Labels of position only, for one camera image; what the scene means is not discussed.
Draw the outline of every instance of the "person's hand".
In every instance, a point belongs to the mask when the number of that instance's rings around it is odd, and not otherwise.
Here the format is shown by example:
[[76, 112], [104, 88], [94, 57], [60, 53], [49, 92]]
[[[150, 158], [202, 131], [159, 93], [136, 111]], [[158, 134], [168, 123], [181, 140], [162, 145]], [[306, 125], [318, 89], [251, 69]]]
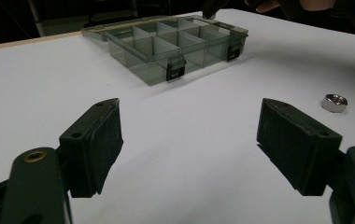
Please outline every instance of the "person's hand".
[[[298, 0], [303, 9], [308, 11], [321, 11], [333, 7], [335, 0]], [[279, 7], [278, 0], [268, 0], [256, 8], [263, 13]]]

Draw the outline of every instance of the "dark background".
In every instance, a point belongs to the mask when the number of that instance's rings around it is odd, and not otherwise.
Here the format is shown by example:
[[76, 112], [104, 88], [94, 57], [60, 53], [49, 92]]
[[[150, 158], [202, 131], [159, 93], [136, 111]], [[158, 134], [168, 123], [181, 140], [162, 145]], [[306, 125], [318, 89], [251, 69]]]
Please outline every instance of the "dark background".
[[[136, 0], [137, 17], [156, 15], [177, 15], [199, 11], [204, 0]], [[130, 8], [129, 0], [35, 0], [38, 14], [42, 20], [92, 15], [100, 12], [118, 11]], [[244, 4], [244, 0], [231, 0], [226, 8], [255, 12]], [[265, 16], [285, 19], [280, 8], [264, 14]], [[355, 28], [348, 19], [335, 19], [329, 16], [330, 11], [306, 12], [295, 21], [355, 34]], [[131, 18], [119, 18], [110, 23]], [[32, 12], [27, 0], [0, 0], [0, 43], [39, 37]]]

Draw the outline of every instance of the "white table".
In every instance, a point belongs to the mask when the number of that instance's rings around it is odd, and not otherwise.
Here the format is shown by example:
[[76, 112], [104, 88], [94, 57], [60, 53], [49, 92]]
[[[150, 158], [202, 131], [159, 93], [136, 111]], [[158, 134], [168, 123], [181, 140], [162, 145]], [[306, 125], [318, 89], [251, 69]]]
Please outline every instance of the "white table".
[[[292, 104], [355, 146], [355, 35], [221, 10], [249, 30], [244, 53], [148, 86], [81, 35], [0, 49], [0, 182], [19, 154], [59, 146], [91, 105], [121, 99], [125, 141], [102, 195], [72, 199], [75, 223], [331, 223], [256, 146], [262, 98]], [[342, 114], [320, 106], [348, 98]]]

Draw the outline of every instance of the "transparent storage box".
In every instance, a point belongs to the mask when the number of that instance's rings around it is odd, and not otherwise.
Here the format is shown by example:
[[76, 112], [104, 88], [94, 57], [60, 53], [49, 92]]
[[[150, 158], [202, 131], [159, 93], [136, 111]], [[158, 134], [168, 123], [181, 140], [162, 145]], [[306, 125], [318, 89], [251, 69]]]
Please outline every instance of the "transparent storage box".
[[170, 81], [242, 53], [248, 30], [200, 16], [156, 17], [85, 28], [110, 55], [149, 85]]

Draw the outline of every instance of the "metal nut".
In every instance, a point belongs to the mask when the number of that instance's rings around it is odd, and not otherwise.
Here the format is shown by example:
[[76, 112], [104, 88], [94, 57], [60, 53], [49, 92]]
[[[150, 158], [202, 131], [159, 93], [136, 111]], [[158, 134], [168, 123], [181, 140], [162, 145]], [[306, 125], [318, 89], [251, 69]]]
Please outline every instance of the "metal nut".
[[347, 105], [347, 99], [337, 94], [327, 94], [322, 101], [322, 107], [333, 113], [343, 112]]

